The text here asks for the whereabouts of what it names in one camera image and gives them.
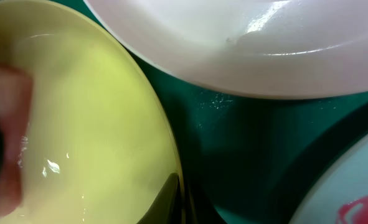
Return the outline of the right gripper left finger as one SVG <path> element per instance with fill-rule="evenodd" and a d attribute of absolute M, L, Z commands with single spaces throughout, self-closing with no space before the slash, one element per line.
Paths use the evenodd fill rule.
<path fill-rule="evenodd" d="M 181 224 L 179 176 L 171 174 L 138 224 Z"/>

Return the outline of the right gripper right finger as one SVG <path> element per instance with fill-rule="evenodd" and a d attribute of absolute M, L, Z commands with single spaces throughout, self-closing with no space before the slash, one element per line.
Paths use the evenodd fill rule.
<path fill-rule="evenodd" d="M 188 224 L 226 224 L 198 182 L 185 181 L 185 209 Z"/>

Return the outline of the green rimmed plate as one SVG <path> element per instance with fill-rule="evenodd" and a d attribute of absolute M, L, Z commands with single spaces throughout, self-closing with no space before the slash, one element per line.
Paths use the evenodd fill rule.
<path fill-rule="evenodd" d="M 105 29 L 52 1 L 0 1 L 0 64 L 32 75 L 22 203 L 0 223 L 138 223 L 181 163 L 148 79 Z"/>

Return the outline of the white plate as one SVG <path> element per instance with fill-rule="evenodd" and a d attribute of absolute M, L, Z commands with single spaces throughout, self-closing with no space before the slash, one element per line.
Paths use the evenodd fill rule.
<path fill-rule="evenodd" d="M 233 95 L 368 91 L 368 0 L 86 0 L 157 69 Z"/>

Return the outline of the green and pink sponge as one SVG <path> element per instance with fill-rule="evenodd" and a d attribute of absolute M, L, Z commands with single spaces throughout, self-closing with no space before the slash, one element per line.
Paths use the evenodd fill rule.
<path fill-rule="evenodd" d="M 23 72 L 0 67 L 0 218 L 13 212 L 22 200 L 18 160 L 33 84 Z"/>

